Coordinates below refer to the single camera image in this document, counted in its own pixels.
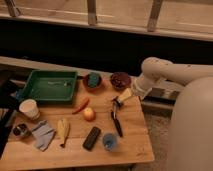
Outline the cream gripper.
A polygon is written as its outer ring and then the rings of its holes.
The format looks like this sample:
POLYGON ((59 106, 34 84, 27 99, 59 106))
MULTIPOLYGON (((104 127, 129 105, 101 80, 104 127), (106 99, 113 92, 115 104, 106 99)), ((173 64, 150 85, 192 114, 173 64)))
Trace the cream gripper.
POLYGON ((123 102, 130 98, 133 95, 133 92, 130 88, 127 88, 123 91, 123 93, 115 98, 112 99, 112 101, 117 101, 117 106, 121 107, 123 106, 123 102))

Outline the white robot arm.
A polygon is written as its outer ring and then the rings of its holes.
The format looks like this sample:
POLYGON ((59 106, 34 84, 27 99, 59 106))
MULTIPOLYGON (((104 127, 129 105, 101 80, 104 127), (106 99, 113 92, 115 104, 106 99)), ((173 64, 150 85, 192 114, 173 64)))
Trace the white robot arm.
POLYGON ((213 65, 146 58, 142 73, 113 101, 144 98, 163 80, 183 86, 170 121, 166 171, 213 171, 213 65))

